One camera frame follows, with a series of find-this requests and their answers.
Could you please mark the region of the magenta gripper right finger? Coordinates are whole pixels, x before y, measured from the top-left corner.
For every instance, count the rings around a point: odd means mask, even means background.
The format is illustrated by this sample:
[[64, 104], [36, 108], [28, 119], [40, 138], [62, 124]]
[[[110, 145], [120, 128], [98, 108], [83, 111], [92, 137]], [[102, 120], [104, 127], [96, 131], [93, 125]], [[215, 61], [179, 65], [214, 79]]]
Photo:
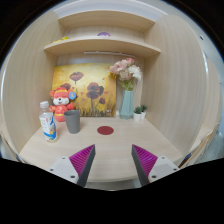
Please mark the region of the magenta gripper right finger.
[[166, 156], [157, 157], [137, 145], [132, 145], [132, 158], [142, 186], [148, 185], [179, 170]]

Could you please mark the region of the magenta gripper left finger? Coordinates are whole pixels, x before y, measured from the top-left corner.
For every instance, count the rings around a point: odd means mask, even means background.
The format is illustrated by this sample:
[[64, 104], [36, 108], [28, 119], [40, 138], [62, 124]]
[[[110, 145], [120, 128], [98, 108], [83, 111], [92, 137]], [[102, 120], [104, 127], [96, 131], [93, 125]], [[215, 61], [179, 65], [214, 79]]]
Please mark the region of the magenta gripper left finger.
[[94, 157], [95, 145], [90, 145], [70, 157], [62, 156], [49, 168], [49, 172], [84, 187]]

